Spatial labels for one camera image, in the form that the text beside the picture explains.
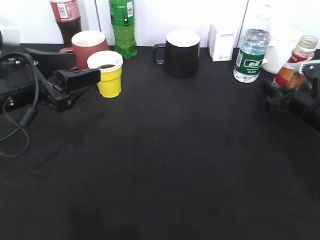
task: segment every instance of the metal screw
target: metal screw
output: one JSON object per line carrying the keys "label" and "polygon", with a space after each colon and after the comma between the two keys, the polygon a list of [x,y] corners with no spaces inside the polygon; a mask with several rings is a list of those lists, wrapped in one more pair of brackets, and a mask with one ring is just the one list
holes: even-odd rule
{"label": "metal screw", "polygon": [[15,104],[14,99],[12,97],[8,97],[7,102],[9,106],[13,106]]}

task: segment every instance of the yellow paper cup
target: yellow paper cup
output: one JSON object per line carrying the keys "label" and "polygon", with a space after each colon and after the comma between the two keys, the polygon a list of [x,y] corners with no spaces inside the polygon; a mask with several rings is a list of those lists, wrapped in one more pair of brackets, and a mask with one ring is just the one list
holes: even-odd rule
{"label": "yellow paper cup", "polygon": [[124,60],[115,51],[99,51],[88,58],[90,69],[100,69],[101,79],[98,83],[100,94],[105,98],[114,98],[121,93],[121,74]]}

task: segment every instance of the white box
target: white box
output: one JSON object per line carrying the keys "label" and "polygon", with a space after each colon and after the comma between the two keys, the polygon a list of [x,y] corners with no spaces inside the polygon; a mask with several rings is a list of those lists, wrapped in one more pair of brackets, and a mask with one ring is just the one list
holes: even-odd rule
{"label": "white box", "polygon": [[210,24],[208,47],[214,62],[230,61],[238,28],[226,24]]}

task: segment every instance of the black cord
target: black cord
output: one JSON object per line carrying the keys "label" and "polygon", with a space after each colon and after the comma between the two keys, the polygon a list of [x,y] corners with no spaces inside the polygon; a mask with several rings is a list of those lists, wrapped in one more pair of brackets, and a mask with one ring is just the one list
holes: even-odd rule
{"label": "black cord", "polygon": [[[36,108],[37,108],[38,101],[39,101],[39,96],[40,96],[40,81],[39,81],[39,78],[38,78],[38,75],[37,75],[37,71],[36,71],[36,66],[34,64],[34,60],[28,54],[23,54],[23,53],[19,53],[19,52],[12,52],[12,53],[9,53],[9,54],[1,57],[0,58],[0,62],[6,61],[6,60],[8,60],[10,58],[25,61],[26,65],[30,69],[32,80],[35,82],[34,99],[33,99],[33,104],[32,104],[32,107],[31,107],[32,108],[31,111],[32,112],[36,112]],[[9,133],[8,135],[0,138],[0,143],[3,143],[4,141],[8,140],[9,138],[11,138],[15,134],[17,134],[20,130],[22,130],[24,132],[24,134],[26,135],[26,137],[27,137],[27,146],[26,146],[26,148],[24,149],[24,151],[22,153],[14,154],[14,155],[8,155],[8,154],[5,154],[5,153],[0,151],[0,155],[6,156],[6,157],[17,157],[17,156],[20,156],[23,153],[25,153],[26,150],[28,149],[28,147],[29,147],[29,136],[28,136],[27,132],[24,130],[24,128],[20,124],[18,124],[14,120],[12,120],[12,118],[7,114],[7,112],[6,112],[7,103],[8,103],[8,99],[5,101],[4,105],[2,106],[2,111],[5,114],[5,117],[11,123],[16,125],[17,128],[15,130],[13,130],[11,133]]]}
{"label": "black cord", "polygon": [[18,132],[20,131],[20,128],[17,127],[15,130],[13,130],[11,133],[9,133],[7,136],[4,136],[3,138],[0,138],[0,143],[3,143],[4,141],[6,141],[7,139],[13,137],[14,135],[16,135]]}
{"label": "black cord", "polygon": [[313,107],[309,110],[309,112],[312,113],[319,104],[320,104],[320,101],[317,102],[315,105],[313,105]]}
{"label": "black cord", "polygon": [[13,123],[14,125],[16,125],[16,126],[18,127],[18,129],[20,129],[21,131],[24,132],[25,137],[26,137],[26,146],[25,146],[25,148],[23,149],[23,151],[20,152],[20,153],[18,153],[18,154],[12,154],[12,155],[10,155],[10,154],[6,154],[6,153],[0,151],[0,155],[5,156],[5,157],[18,157],[18,156],[21,156],[22,154],[24,154],[24,153],[27,151],[27,149],[28,149],[28,147],[29,147],[29,144],[30,144],[30,139],[29,139],[29,136],[28,136],[28,133],[26,132],[26,130],[24,130],[24,128],[23,128],[22,126],[20,126],[18,123],[16,123],[16,122],[8,115],[8,113],[7,113],[7,111],[6,111],[6,105],[7,105],[8,102],[9,102],[8,99],[4,102],[4,104],[3,104],[3,106],[2,106],[2,112],[4,113],[6,119],[8,119],[11,123]]}

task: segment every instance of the black mug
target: black mug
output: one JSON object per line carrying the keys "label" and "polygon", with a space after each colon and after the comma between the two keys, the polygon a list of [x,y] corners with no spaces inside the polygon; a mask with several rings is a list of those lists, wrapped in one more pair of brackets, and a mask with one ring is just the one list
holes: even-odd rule
{"label": "black mug", "polygon": [[[164,60],[157,60],[157,49],[165,48]],[[153,61],[164,65],[164,71],[177,78],[194,76],[199,68],[200,36],[194,31],[175,30],[168,33],[166,42],[153,47]]]}

